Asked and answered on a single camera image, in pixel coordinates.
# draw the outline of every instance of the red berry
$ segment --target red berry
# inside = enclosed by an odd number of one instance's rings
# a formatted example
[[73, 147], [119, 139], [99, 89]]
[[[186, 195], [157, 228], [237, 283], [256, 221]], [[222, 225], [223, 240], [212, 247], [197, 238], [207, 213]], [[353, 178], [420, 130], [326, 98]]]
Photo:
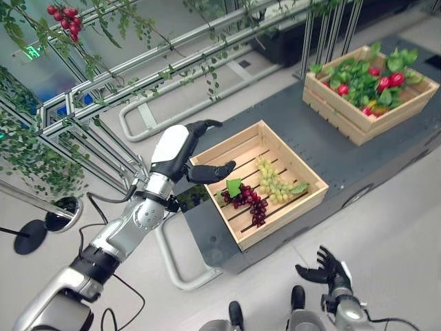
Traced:
[[370, 116], [372, 114], [371, 113], [371, 108], [369, 108], [369, 107], [364, 107], [361, 112], [363, 114], [365, 114], [366, 116]]
[[380, 83], [378, 83], [378, 92], [383, 92], [391, 85], [391, 80], [388, 77], [381, 77]]
[[57, 9], [54, 6], [48, 6], [48, 14], [53, 15], [57, 12]]
[[63, 15], [60, 12], [55, 12], [54, 13], [54, 20], [57, 22], [60, 22], [63, 19]]
[[82, 22], [81, 19], [79, 19], [78, 17], [74, 17], [72, 19], [72, 22], [74, 22], [75, 24], [77, 24], [78, 26], [81, 26]]
[[344, 94], [348, 94], [349, 93], [349, 86], [345, 85], [345, 84], [341, 84], [340, 86], [338, 86], [337, 93], [340, 96], [342, 96]]
[[67, 19], [62, 19], [62, 20], [61, 20], [61, 27], [62, 27], [63, 29], [68, 29], [69, 26], [70, 26], [70, 24], [69, 24], [69, 21], [68, 21]]
[[75, 43], [78, 43], [78, 35], [77, 34], [70, 34], [71, 40], [73, 40]]
[[377, 67], [369, 67], [369, 74], [372, 76], [380, 76], [380, 69]]
[[70, 19], [73, 19], [75, 17], [75, 15], [78, 14], [78, 10], [76, 10], [76, 14], [74, 14], [72, 9], [74, 9], [74, 8], [64, 8], [64, 10], [63, 10], [64, 15], [66, 15]]
[[71, 34], [78, 34], [78, 32], [80, 32], [80, 30], [78, 30], [78, 26], [76, 26], [76, 24], [70, 24], [69, 30], [70, 30]]
[[401, 72], [394, 72], [389, 76], [391, 87], [401, 86], [404, 83], [404, 75]]

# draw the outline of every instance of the round base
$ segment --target round base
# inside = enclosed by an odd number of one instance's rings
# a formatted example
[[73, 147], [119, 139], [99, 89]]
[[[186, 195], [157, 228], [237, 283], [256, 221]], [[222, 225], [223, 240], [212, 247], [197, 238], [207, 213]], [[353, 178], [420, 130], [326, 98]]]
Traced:
[[20, 229], [20, 232], [29, 234], [29, 237], [18, 237], [14, 242], [14, 250], [17, 254], [26, 255], [34, 252], [43, 243], [48, 231], [44, 222], [35, 219]]
[[75, 222], [78, 221], [78, 218], [83, 211], [81, 200], [75, 197], [61, 198], [55, 203], [55, 205], [74, 214], [72, 219], [68, 219], [52, 212], [47, 213], [45, 218], [46, 229], [55, 233], [64, 232], [71, 228]]

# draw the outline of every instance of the black stand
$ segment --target black stand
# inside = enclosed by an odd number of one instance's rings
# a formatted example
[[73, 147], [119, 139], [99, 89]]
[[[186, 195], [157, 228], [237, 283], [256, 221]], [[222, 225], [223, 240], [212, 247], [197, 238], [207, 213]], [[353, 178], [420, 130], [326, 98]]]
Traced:
[[[76, 215], [77, 212], [81, 209], [81, 202], [75, 197], [61, 198], [57, 202], [55, 202], [54, 205], [60, 207], [61, 209], [67, 210], [74, 215]], [[73, 219], [67, 219], [65, 217], [54, 214], [53, 212], [48, 212], [46, 214], [44, 223], [48, 231], [62, 232], [72, 226], [72, 224], [76, 221], [76, 218], [77, 217], [74, 217]]]
[[34, 252], [43, 243], [48, 233], [44, 222], [39, 219], [25, 224], [18, 232], [5, 228], [0, 228], [0, 231], [17, 236], [14, 242], [14, 250], [20, 255]]

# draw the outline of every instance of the green grapes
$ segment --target green grapes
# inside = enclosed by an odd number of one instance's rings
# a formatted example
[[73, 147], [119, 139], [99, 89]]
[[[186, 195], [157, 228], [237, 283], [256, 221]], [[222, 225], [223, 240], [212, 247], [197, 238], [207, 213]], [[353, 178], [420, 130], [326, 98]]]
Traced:
[[268, 194], [269, 202], [274, 205], [291, 201], [295, 194], [302, 193], [307, 189], [307, 184], [294, 186], [290, 182], [283, 181], [271, 161], [263, 157], [256, 158], [256, 166], [262, 176], [259, 192], [261, 194]]

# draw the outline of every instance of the green light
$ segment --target green light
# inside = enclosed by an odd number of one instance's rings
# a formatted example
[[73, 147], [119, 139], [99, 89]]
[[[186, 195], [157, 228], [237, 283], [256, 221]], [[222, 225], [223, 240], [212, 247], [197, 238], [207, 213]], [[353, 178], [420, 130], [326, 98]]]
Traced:
[[34, 46], [28, 46], [26, 47], [26, 49], [28, 50], [27, 52], [22, 51], [24, 55], [26, 55], [29, 60], [35, 60], [38, 59], [41, 55], [39, 53], [39, 50], [41, 50], [41, 46], [38, 47], [37, 49], [34, 48]]

